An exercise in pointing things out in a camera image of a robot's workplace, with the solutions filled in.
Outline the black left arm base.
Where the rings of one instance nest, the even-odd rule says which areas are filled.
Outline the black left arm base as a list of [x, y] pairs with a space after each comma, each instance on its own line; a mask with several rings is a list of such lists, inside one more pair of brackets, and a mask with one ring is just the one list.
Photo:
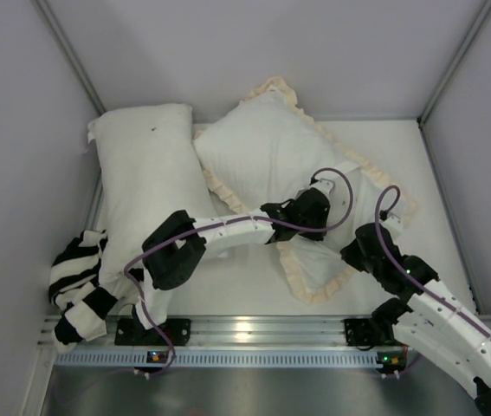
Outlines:
[[[169, 318], [159, 326], [175, 347], [186, 346], [191, 337], [191, 320]], [[154, 328], [144, 329], [133, 317], [121, 317], [117, 321], [114, 344], [117, 346], [167, 346], [167, 341]]]

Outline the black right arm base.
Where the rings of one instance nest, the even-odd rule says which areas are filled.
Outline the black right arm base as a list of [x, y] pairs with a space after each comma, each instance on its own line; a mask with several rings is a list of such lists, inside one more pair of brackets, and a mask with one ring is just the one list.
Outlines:
[[346, 345], [367, 351], [375, 347], [396, 347], [390, 323], [374, 318], [348, 318], [344, 320]]

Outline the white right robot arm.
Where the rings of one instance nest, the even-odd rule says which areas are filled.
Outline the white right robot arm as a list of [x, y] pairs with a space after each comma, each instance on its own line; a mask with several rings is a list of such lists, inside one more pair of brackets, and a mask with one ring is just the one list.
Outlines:
[[349, 343], [415, 349], [462, 386], [481, 414], [491, 415], [491, 329], [422, 258], [402, 254], [380, 224], [360, 226], [340, 255], [391, 296], [364, 324], [346, 321]]

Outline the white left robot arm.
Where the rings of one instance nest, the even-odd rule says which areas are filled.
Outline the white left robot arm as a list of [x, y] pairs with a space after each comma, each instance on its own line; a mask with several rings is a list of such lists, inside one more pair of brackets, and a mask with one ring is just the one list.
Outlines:
[[144, 266], [144, 286], [135, 320], [145, 330], [160, 324], [164, 319], [154, 317], [159, 302], [152, 296], [187, 283], [203, 260], [241, 245], [287, 242], [298, 234], [323, 238], [332, 188], [327, 179], [315, 181], [295, 198], [242, 215], [193, 218], [185, 210], [173, 212], [142, 243], [136, 259]]

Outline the grey pillowcase with cream frill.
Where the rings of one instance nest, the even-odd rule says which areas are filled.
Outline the grey pillowcase with cream frill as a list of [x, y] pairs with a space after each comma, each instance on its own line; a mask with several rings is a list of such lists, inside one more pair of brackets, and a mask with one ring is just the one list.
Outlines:
[[194, 146], [207, 186], [238, 214], [296, 196], [312, 176], [330, 179], [332, 229], [319, 241], [296, 236], [276, 247], [293, 296], [305, 304], [329, 301], [352, 278], [355, 270], [339, 252], [359, 226], [373, 222], [391, 177], [306, 115], [282, 78], [251, 92]]

